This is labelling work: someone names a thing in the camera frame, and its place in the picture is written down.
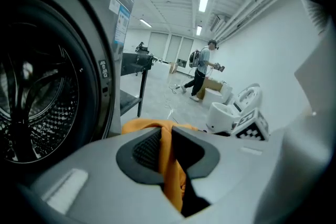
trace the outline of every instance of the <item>air conditioner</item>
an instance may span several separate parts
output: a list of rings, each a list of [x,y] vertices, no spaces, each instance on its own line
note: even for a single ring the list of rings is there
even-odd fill
[[[222,14],[215,15],[215,19],[214,19],[214,22],[212,23],[212,25],[210,27],[210,31],[211,32],[217,31],[219,26],[222,25],[223,23],[225,23],[226,21],[227,21],[227,17],[225,15],[222,15]]]

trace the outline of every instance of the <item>black pants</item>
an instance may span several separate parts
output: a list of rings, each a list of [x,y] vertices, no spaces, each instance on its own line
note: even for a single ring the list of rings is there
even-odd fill
[[[201,89],[203,82],[205,79],[205,74],[199,72],[197,69],[195,71],[195,77],[192,81],[188,82],[184,87],[190,88],[193,86],[193,91],[191,93],[192,96],[196,95],[198,91]]]

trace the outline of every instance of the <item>orange cloth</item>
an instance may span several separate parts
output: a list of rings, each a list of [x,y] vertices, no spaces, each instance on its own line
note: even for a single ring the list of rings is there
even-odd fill
[[[172,127],[179,126],[192,130],[198,130],[191,125],[176,124],[173,121],[166,120],[146,120],[135,119],[126,123],[122,127],[122,134],[135,132],[144,128],[161,127],[159,170],[163,175],[163,192],[174,207],[181,212],[182,198],[185,190],[186,175],[179,162],[176,160],[172,145]]]

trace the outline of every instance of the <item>label sticker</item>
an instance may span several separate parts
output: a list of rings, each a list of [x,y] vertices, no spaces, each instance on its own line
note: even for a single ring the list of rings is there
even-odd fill
[[[119,9],[120,9],[119,1],[118,0],[110,0],[109,10],[114,12],[115,14],[118,14]]]
[[[109,72],[107,70],[107,66],[106,66],[105,60],[99,61],[99,66],[100,66],[101,75],[104,78],[108,78],[109,77]]]
[[[128,27],[128,23],[130,21],[131,14],[125,9],[123,6],[120,6],[117,27],[115,31],[114,42],[117,44],[124,45],[126,31]]]

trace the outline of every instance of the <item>backpack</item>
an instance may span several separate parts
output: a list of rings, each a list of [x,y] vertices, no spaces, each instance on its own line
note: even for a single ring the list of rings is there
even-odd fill
[[[201,51],[195,50],[193,53],[190,54],[190,56],[189,56],[189,67],[191,67],[191,68],[198,67],[198,62],[200,60],[199,56],[200,56]]]

